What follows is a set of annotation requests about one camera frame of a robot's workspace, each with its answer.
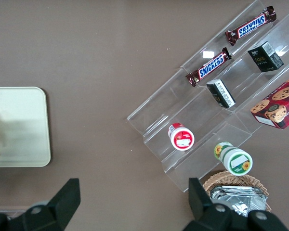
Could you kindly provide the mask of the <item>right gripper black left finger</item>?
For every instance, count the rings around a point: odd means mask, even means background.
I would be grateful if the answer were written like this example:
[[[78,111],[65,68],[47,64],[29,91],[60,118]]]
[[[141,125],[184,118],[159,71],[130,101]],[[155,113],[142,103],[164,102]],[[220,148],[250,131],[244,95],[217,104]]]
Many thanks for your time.
[[[64,231],[80,201],[79,179],[69,179],[47,203],[37,203],[12,219],[0,212],[0,231]]]

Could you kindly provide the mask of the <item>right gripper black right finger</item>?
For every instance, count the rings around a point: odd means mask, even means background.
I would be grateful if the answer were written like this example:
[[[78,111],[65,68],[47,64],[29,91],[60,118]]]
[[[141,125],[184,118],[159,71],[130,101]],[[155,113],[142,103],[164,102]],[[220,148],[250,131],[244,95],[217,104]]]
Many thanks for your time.
[[[287,231],[285,224],[273,213],[261,210],[239,215],[225,205],[211,201],[197,178],[189,179],[189,204],[194,216],[185,231]]]

